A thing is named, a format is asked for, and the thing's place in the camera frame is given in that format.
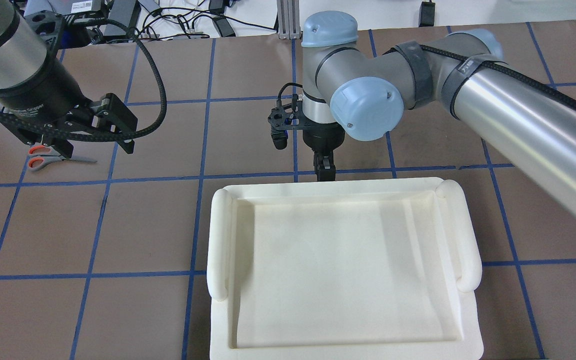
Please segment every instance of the blue joint cap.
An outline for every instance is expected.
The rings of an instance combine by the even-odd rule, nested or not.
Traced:
[[[468,34],[472,35],[475,38],[479,39],[484,45],[488,48],[488,51],[494,55],[497,59],[503,60],[504,59],[504,50],[501,47],[501,43],[497,41],[495,34],[490,32],[486,29],[472,29],[472,30],[464,30],[464,31],[455,31],[449,34],[448,36],[455,35],[455,34]]]
[[[380,77],[357,77],[339,86],[330,111],[345,132],[358,141],[375,141],[402,120],[402,94]]]
[[[321,48],[357,41],[357,20],[341,11],[311,14],[303,24],[303,48]]]

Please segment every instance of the label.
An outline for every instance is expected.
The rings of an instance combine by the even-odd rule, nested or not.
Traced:
[[[83,13],[83,12],[89,12],[92,11],[92,1],[81,1],[81,2],[73,2],[72,3],[72,8],[70,9],[70,12],[75,14],[75,13]]]
[[[36,117],[39,114],[39,109],[43,108],[44,104],[28,109],[9,109],[12,114],[20,117]]]

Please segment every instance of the scissors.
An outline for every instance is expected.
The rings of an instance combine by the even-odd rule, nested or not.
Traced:
[[[28,160],[28,169],[30,171],[39,171],[45,168],[48,164],[70,160],[73,162],[96,163],[97,160],[90,157],[73,156],[70,159],[63,157],[61,153],[57,152],[52,147],[36,145],[28,150],[30,160]]]

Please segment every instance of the power adapter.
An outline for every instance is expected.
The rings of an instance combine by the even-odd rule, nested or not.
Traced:
[[[435,3],[430,1],[422,1],[419,7],[419,27],[434,27],[435,26]]]

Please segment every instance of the tray handle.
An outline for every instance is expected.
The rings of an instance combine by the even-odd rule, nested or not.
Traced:
[[[208,264],[206,281],[210,297],[216,301],[228,298],[226,286],[230,248],[233,237],[233,197],[226,189],[218,189],[212,197]]]
[[[454,180],[444,180],[435,189],[435,194],[445,199],[450,207],[443,214],[444,225],[452,228],[452,239],[448,241],[457,247],[461,276],[457,279],[457,289],[460,292],[473,292],[482,281],[482,258],[477,248],[477,241],[471,223],[466,196],[462,187]]]

